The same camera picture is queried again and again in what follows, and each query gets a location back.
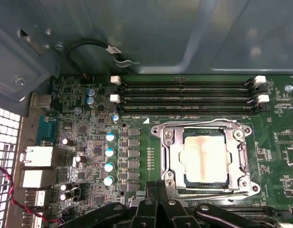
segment cylindrical capacitor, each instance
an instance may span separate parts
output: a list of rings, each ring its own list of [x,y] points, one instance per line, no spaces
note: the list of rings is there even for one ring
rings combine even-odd
[[[73,146],[75,144],[75,142],[72,141],[71,139],[63,139],[62,144],[66,145],[66,146]]]
[[[111,186],[114,183],[114,178],[112,176],[105,177],[104,180],[103,180],[103,183],[106,186]]]
[[[81,114],[81,112],[82,112],[82,109],[81,109],[80,107],[76,107],[76,108],[74,109],[74,114],[76,114],[76,115]]]
[[[104,169],[106,172],[112,172],[114,170],[114,164],[113,163],[107,163],[104,166]]]
[[[92,98],[96,97],[95,91],[93,89],[87,89],[86,94]]]
[[[65,183],[60,186],[61,191],[67,191],[72,189],[72,183]]]
[[[113,114],[112,115],[112,120],[113,120],[113,123],[118,123],[119,122],[119,120],[120,120],[120,117],[119,117],[119,115],[118,114]]]
[[[106,150],[105,150],[105,155],[106,155],[106,157],[113,157],[114,156],[114,154],[115,154],[115,151],[114,151],[114,149],[112,149],[112,148],[107,148]]]
[[[89,107],[95,108],[96,103],[95,103],[95,100],[92,97],[88,97],[86,99],[86,103],[89,105]]]
[[[69,191],[68,192],[64,192],[64,193],[62,193],[60,195],[60,200],[62,200],[62,201],[65,201],[65,200],[70,199],[70,198],[72,198],[72,194]]]
[[[113,142],[116,139],[116,136],[113,133],[107,133],[106,140],[108,142]]]
[[[76,156],[76,162],[86,162],[87,157],[85,156]]]

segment black cable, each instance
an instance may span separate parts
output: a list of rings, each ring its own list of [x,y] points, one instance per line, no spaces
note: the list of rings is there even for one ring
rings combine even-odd
[[[84,70],[82,70],[81,67],[70,56],[70,54],[73,50],[75,50],[76,48],[78,48],[80,46],[84,46],[84,45],[96,45],[96,46],[102,47],[104,49],[108,49],[109,45],[102,42],[102,41],[96,40],[96,39],[83,38],[81,40],[78,40],[78,41],[72,43],[68,48],[66,48],[65,58],[68,61],[68,63],[70,64],[70,66],[72,66],[79,74],[81,74],[84,78],[87,79],[88,78],[87,73]],[[119,53],[114,53],[114,54],[112,54],[112,56],[114,59],[116,59],[120,62],[125,60],[124,58],[122,58],[121,54],[119,54]]]

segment gray metal panel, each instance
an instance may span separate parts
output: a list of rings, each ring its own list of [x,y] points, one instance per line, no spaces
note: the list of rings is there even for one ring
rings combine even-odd
[[[43,20],[20,1],[0,0],[0,107],[13,109],[21,106],[17,104],[20,99],[51,74],[58,74],[57,54],[45,49],[49,37],[44,33],[46,28]],[[20,29],[42,48],[41,55],[19,36]],[[25,84],[15,85],[17,78],[24,78]]]
[[[56,42],[81,37],[118,47],[140,74],[293,73],[293,0],[40,0],[32,3]],[[106,73],[109,55],[81,47],[74,57]],[[62,73],[75,73],[62,61]]]

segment motherboard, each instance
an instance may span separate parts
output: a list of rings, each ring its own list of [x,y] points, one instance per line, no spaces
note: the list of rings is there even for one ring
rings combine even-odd
[[[52,97],[37,137],[66,151],[52,217],[129,206],[164,180],[188,205],[255,220],[267,215],[246,209],[269,206],[293,224],[293,76],[60,76]]]

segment red wire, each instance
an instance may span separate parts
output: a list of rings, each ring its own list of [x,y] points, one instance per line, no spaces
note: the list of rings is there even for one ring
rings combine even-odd
[[[13,205],[19,206],[20,208],[24,209],[26,212],[28,212],[29,214],[35,215],[39,218],[42,218],[43,221],[45,222],[55,222],[55,223],[61,223],[62,221],[59,219],[47,219],[45,216],[39,214],[39,213],[35,213],[33,212],[28,206],[26,206],[25,204],[20,204],[19,202],[17,202],[14,198],[13,198],[13,193],[14,193],[14,183],[13,183],[13,179],[12,176],[8,173],[8,171],[3,168],[0,167],[0,171],[2,171],[2,173],[4,173],[6,175],[6,178],[9,180],[10,182],[10,190],[8,192],[9,194],[9,200],[12,202]]]

